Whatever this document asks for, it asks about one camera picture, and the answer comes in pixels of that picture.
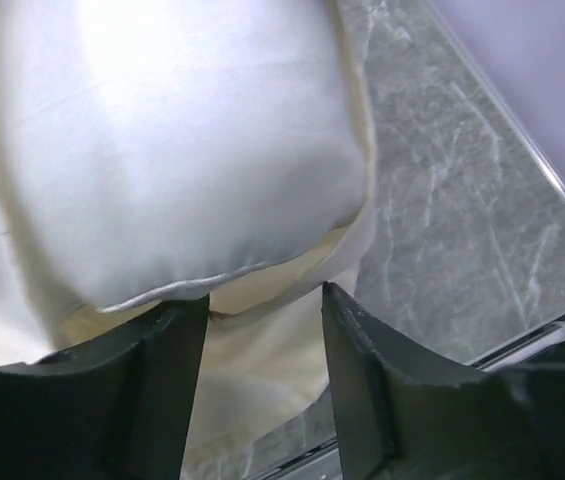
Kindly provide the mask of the white pillow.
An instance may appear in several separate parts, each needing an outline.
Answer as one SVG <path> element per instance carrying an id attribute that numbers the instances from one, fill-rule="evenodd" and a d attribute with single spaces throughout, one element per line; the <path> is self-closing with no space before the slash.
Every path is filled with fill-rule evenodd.
<path id="1" fill-rule="evenodd" d="M 105 311 L 196 298 L 367 190 L 333 1 L 0 1 L 0 207 L 26 277 Z"/>

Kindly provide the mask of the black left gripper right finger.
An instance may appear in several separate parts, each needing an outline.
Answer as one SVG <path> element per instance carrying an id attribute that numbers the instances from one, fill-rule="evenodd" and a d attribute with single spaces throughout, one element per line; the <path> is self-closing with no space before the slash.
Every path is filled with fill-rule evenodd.
<path id="1" fill-rule="evenodd" d="M 323 287 L 323 333 L 346 479 L 565 479 L 565 341 L 486 372 Z"/>

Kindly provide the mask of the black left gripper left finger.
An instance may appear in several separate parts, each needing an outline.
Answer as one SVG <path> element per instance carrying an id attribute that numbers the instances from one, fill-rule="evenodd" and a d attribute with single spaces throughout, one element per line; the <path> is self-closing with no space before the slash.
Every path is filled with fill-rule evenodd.
<path id="1" fill-rule="evenodd" d="M 0 367 L 0 479 L 176 479 L 209 301 L 169 301 Z"/>

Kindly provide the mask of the cream satin pillowcase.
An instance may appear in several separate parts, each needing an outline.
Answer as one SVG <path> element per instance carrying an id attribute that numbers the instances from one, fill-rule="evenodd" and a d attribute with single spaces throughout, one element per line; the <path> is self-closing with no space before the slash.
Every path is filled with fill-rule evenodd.
<path id="1" fill-rule="evenodd" d="M 315 402 L 328 383 L 322 286 L 352 292 L 374 234 L 376 153 L 364 77 L 339 9 L 354 128 L 367 162 L 361 209 L 298 258 L 229 280 L 196 298 L 157 298 L 105 311 L 26 277 L 0 207 L 0 367 L 34 364 L 163 302 L 207 298 L 209 314 L 182 468 L 265 436 Z"/>

